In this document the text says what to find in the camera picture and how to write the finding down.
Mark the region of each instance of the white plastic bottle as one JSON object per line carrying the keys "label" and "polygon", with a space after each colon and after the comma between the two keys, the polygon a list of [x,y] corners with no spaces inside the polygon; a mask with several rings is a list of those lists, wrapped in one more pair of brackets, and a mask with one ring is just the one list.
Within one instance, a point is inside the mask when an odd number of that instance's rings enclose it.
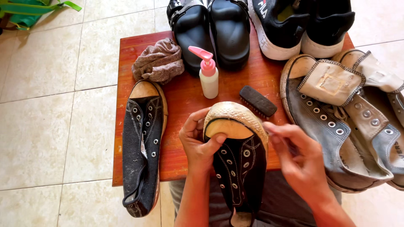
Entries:
{"label": "white plastic bottle", "polygon": [[213,54],[196,46],[189,46],[188,50],[203,59],[199,71],[203,95],[208,99],[215,98],[219,93],[219,71],[212,59]]}

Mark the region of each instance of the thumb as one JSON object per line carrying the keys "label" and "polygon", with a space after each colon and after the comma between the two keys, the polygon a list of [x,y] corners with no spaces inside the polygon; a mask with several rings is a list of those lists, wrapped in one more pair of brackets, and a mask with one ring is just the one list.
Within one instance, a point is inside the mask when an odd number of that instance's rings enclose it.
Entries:
{"label": "thumb", "polygon": [[217,133],[212,138],[200,146],[200,148],[207,154],[213,155],[222,146],[226,140],[227,135],[224,133]]}
{"label": "thumb", "polygon": [[286,145],[286,143],[282,140],[282,138],[278,135],[272,135],[271,143],[279,157],[281,168],[283,170],[290,170],[290,171],[296,170],[297,164],[293,160],[293,157],[289,152],[289,148]]}

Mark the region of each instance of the tile floor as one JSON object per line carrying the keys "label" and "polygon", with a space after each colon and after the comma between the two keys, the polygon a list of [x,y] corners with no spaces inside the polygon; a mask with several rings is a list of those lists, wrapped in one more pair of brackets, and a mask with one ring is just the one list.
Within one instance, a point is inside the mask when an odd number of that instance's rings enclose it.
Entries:
{"label": "tile floor", "polygon": [[[173,226],[168,183],[141,219],[111,187],[119,39],[169,30],[168,0],[73,2],[0,36],[0,226]],[[404,77],[404,4],[352,8],[355,46]],[[403,195],[382,185],[343,207],[358,226],[403,226]]]}

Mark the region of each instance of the worn sneaker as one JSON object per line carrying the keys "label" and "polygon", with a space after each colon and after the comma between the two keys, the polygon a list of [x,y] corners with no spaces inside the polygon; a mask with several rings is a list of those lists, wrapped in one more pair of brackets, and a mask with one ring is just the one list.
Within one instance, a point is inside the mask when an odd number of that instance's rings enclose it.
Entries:
{"label": "worn sneaker", "polygon": [[227,139],[214,154],[213,167],[233,227],[251,226],[261,206],[267,166],[268,135],[247,107],[234,102],[214,104],[204,122],[204,141],[222,132]]}
{"label": "worn sneaker", "polygon": [[[394,144],[394,137],[384,132],[391,125],[357,95],[365,81],[360,72],[309,55],[290,59],[281,75],[282,104],[289,119],[321,143],[328,183],[347,193],[362,192],[393,178],[377,155],[378,150],[389,150]],[[363,115],[364,111],[373,118]],[[367,133],[351,132],[352,123]]]}
{"label": "worn sneaker", "polygon": [[404,81],[383,67],[370,51],[365,53],[356,49],[345,50],[335,55],[333,59],[365,75],[367,87],[363,90],[363,96],[380,110],[394,127],[394,129],[385,130],[388,135],[397,137],[394,145],[390,150],[379,150],[378,155],[386,168],[394,175],[394,179],[388,184],[398,190],[404,190],[402,150],[404,146]]}
{"label": "worn sneaker", "polygon": [[248,12],[266,57],[287,60],[300,53],[310,5],[311,0],[248,0]]}
{"label": "worn sneaker", "polygon": [[310,15],[302,52],[315,58],[334,56],[342,50],[345,33],[354,23],[350,0],[314,0]]}
{"label": "worn sneaker", "polygon": [[133,217],[146,216],[157,203],[160,141],[167,116],[167,102],[161,87],[139,80],[126,104],[122,134],[122,203]]}

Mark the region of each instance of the red wooden table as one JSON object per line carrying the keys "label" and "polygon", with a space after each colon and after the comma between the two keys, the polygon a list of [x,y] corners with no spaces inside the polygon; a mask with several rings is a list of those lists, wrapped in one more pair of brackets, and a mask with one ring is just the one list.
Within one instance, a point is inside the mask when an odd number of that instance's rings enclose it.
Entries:
{"label": "red wooden table", "polygon": [[[112,186],[122,185],[122,131],[125,106],[136,83],[132,76],[132,64],[147,46],[154,46],[157,41],[166,37],[174,39],[172,32],[166,31],[120,40]],[[353,47],[351,39],[346,34],[344,49]],[[278,107],[278,111],[269,121],[275,124],[288,123],[279,94],[279,80],[285,63],[286,61],[270,60],[261,53],[257,33],[251,24],[250,57],[247,66],[238,72],[218,68],[219,94],[216,98],[205,98],[199,78],[192,77],[186,71],[162,86],[168,104],[168,122],[160,147],[160,180],[183,179],[187,175],[187,157],[178,138],[178,132],[188,116],[217,102],[233,101],[244,104],[238,94],[244,85],[250,85]],[[279,169],[278,157],[269,145],[267,170]]]}

